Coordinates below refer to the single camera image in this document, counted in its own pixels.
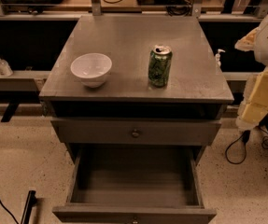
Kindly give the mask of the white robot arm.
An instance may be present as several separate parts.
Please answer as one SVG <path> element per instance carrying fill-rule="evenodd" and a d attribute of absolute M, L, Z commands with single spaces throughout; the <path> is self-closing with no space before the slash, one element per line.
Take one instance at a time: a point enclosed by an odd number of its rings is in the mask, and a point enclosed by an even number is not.
<path fill-rule="evenodd" d="M 237 127 L 243 131 L 252 130 L 268 114 L 268 14 L 234 47 L 242 51 L 252 50 L 255 60 L 265 66 L 262 72 L 248 78 L 244 99 L 237 112 Z"/>

